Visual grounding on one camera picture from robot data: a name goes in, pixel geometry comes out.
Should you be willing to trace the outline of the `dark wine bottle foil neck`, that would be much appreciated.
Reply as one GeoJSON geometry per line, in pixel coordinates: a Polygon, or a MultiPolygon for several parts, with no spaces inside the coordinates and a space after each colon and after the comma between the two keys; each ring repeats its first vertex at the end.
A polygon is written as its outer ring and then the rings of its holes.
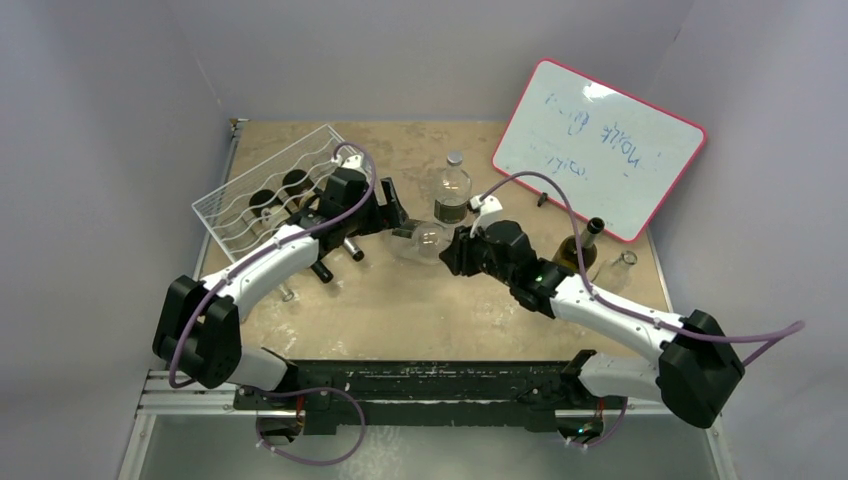
{"type": "Polygon", "coordinates": [[[602,218],[591,218],[579,235],[571,235],[560,243],[552,262],[572,272],[578,272],[579,256],[582,256],[583,266],[588,270],[597,259],[596,240],[603,233],[605,227],[606,224],[602,218]]]}

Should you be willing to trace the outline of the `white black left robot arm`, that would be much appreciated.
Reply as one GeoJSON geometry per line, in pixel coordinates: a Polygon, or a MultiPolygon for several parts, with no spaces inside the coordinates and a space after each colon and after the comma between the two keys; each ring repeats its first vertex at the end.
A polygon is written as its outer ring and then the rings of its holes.
{"type": "Polygon", "coordinates": [[[152,342],[153,353],[189,383],[254,387],[275,409],[295,402],[298,382],[286,374],[290,364],[282,356],[243,346],[241,321],[272,290],[345,240],[393,229],[408,218],[391,178],[343,167],[317,194],[283,212],[274,235],[247,256],[200,280],[175,279],[152,342]]]}

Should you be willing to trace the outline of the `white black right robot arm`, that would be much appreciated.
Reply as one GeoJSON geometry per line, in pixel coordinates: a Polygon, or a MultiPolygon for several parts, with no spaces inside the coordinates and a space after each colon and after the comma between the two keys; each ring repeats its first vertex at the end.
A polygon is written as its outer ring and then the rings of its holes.
{"type": "Polygon", "coordinates": [[[515,221],[478,231],[460,227],[439,258],[455,276],[486,274],[525,309],[574,322],[636,352],[634,358],[595,353],[565,375],[561,392],[573,406],[607,396],[649,400],[707,429],[745,374],[710,314],[662,312],[585,283],[576,270],[538,256],[515,221]]]}

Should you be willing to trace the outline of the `round clear bottle silver cap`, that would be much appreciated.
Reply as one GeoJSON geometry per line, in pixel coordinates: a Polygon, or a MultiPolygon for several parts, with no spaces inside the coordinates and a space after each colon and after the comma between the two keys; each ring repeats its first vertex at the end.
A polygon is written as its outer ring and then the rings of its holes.
{"type": "Polygon", "coordinates": [[[392,229],[387,246],[394,255],[425,265],[442,263],[440,254],[450,243],[450,230],[436,222],[408,219],[392,229]]]}

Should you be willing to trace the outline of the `dark green wine bottle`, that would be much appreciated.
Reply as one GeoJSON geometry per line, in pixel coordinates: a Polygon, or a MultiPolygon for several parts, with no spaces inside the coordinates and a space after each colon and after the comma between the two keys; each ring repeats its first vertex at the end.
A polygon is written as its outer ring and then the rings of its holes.
{"type": "Polygon", "coordinates": [[[293,212],[291,203],[284,201],[272,190],[261,189],[249,199],[250,211],[257,220],[253,230],[258,236],[273,235],[293,212]]]}

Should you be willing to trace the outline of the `tall clear bottle silver cap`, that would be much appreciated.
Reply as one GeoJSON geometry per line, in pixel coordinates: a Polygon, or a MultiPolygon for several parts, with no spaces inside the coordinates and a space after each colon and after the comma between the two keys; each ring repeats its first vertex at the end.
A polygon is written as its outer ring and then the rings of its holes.
{"type": "Polygon", "coordinates": [[[433,215],[443,225],[461,224],[467,214],[466,204],[471,197],[472,179],[464,169],[463,162],[462,152],[449,152],[445,166],[436,177],[433,215]]]}

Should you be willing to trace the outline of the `olive wine bottle beige label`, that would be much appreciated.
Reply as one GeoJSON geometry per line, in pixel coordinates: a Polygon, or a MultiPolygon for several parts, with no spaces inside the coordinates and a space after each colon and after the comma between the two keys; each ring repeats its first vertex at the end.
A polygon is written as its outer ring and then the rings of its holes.
{"type": "MultiPolygon", "coordinates": [[[[307,172],[301,169],[294,169],[286,173],[282,187],[289,200],[285,209],[290,214],[296,213],[302,207],[311,206],[320,199],[322,193],[322,190],[313,182],[307,172]]],[[[350,238],[344,239],[342,247],[356,262],[365,258],[364,252],[350,238]]]]}

